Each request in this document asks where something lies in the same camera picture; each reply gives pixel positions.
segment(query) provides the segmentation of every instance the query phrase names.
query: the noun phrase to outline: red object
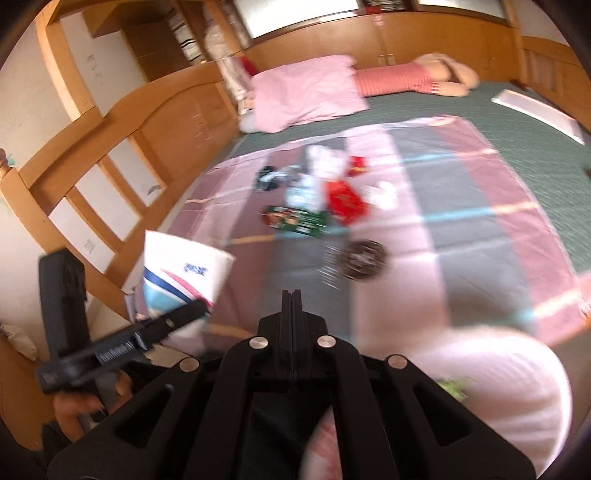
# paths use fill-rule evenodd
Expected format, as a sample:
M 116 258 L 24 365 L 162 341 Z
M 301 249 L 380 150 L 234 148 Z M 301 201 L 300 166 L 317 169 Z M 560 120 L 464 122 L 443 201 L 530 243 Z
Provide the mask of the red object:
M 425 90 L 433 84 L 428 70 L 415 61 L 357 70 L 355 82 L 359 94 L 364 97 L 410 91 L 431 93 Z
M 365 166 L 365 157 L 351 157 L 351 165 L 347 172 L 348 177 L 356 177 L 367 171 L 368 168 Z
M 244 69 L 248 72 L 248 74 L 251 77 L 254 77 L 257 73 L 259 73 L 259 71 L 256 69 L 253 62 L 251 62 L 251 59 L 249 59 L 247 56 L 242 56 L 239 58 L 240 58 L 240 61 L 242 62 L 242 66 L 244 67 Z
M 329 210 L 343 225 L 348 225 L 365 215 L 367 205 L 343 180 L 326 182 L 329 196 Z

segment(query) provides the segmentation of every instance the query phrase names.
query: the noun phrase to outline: black round object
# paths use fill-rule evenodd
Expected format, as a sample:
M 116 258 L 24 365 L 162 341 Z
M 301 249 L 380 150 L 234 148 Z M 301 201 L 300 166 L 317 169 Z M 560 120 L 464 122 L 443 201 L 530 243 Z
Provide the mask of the black round object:
M 351 242 L 340 255 L 341 273 L 351 280 L 367 280 L 386 266 L 386 249 L 371 240 Z

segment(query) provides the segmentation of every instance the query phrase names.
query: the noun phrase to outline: black device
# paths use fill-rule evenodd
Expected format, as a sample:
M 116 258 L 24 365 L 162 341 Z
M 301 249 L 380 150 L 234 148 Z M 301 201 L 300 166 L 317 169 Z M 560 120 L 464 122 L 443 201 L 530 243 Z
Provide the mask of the black device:
M 122 340 L 117 335 L 110 345 Z M 134 351 L 144 350 L 134 345 Z M 96 356 L 105 346 L 90 344 L 43 372 L 65 378 L 71 371 L 66 365 L 79 365 L 80 358 Z M 119 366 L 130 353 L 118 357 Z M 101 368 L 70 375 L 67 383 L 84 383 Z M 535 479 L 524 454 L 408 359 L 363 356 L 330 336 L 322 317 L 303 310 L 298 290 L 283 292 L 281 312 L 262 318 L 256 336 L 223 358 L 188 358 L 160 375 L 60 452 L 48 478 L 236 478 L 257 392 L 329 393 L 346 480 Z
M 50 351 L 50 361 L 37 369 L 43 393 L 80 390 L 104 397 L 96 386 L 99 377 L 141 357 L 170 332 L 207 313 L 206 303 L 195 300 L 158 319 L 129 325 L 91 343 L 84 264 L 67 249 L 41 257 L 39 286 Z

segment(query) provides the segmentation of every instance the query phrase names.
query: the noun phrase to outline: wooden headboard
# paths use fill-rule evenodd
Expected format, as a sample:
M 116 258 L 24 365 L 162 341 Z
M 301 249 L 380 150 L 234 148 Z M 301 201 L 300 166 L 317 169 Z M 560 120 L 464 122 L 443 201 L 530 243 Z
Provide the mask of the wooden headboard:
M 0 193 L 46 252 L 65 247 L 83 261 L 87 291 L 126 318 L 121 287 L 144 248 L 144 232 L 161 225 L 184 191 L 237 133 L 236 111 L 217 64 L 196 65 L 135 90 L 104 117 L 92 108 L 18 171 L 0 158 Z M 150 206 L 108 156 L 125 138 L 162 188 Z M 127 238 L 118 237 L 76 187 L 95 165 L 139 217 Z M 64 198 L 113 251 L 104 273 L 49 219 Z

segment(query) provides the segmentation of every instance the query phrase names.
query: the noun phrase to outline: plaid blanket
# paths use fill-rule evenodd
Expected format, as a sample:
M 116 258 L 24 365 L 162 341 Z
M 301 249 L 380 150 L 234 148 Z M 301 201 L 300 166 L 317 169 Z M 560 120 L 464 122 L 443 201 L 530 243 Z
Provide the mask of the plaid blanket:
M 284 188 L 254 190 L 257 172 L 299 164 L 308 145 L 365 157 L 357 191 L 385 180 L 392 210 L 370 207 L 322 239 L 271 229 L 260 213 Z M 385 356 L 449 326 L 510 326 L 552 345 L 584 328 L 579 281 L 548 217 L 517 174 L 467 120 L 454 116 L 365 125 L 220 163 L 202 176 L 169 232 L 236 256 L 209 319 L 206 344 L 227 349 L 299 288 L 304 309 L 362 353 Z M 349 241 L 387 251 L 365 281 L 326 281 L 323 267 Z

